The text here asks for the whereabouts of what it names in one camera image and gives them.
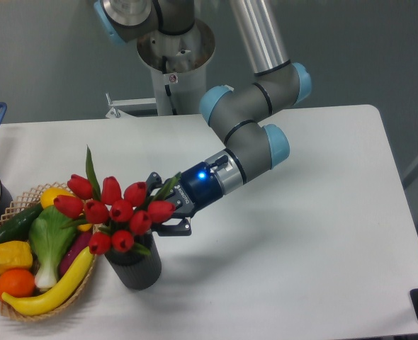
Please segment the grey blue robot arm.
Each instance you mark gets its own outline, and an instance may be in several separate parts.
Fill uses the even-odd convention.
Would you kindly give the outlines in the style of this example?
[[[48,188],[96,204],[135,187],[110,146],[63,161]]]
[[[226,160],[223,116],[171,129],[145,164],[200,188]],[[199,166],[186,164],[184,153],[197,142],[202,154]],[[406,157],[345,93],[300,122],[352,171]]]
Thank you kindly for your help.
[[[232,1],[232,12],[255,76],[245,89],[208,89],[205,68],[215,51],[212,30],[195,16],[193,1],[96,1],[94,9],[113,42],[137,43],[154,86],[151,98],[109,102],[109,116],[156,111],[200,113],[224,149],[184,171],[176,184],[148,178],[176,206],[176,225],[155,224],[161,236],[188,236],[200,210],[288,158],[283,131],[263,120],[306,98],[312,90],[304,66],[290,61],[268,1]]]

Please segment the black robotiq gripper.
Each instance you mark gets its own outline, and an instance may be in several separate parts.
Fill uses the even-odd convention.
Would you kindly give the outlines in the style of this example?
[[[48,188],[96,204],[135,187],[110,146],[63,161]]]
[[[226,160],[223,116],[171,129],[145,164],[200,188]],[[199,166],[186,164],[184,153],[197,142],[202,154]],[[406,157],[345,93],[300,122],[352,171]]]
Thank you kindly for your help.
[[[161,192],[163,181],[157,172],[152,172],[147,180],[147,197],[153,198]],[[168,194],[168,201],[176,208],[173,218],[182,218],[174,225],[153,224],[152,231],[160,237],[191,236],[191,219],[198,211],[223,197],[222,186],[209,164],[202,161],[181,174],[177,184]]]

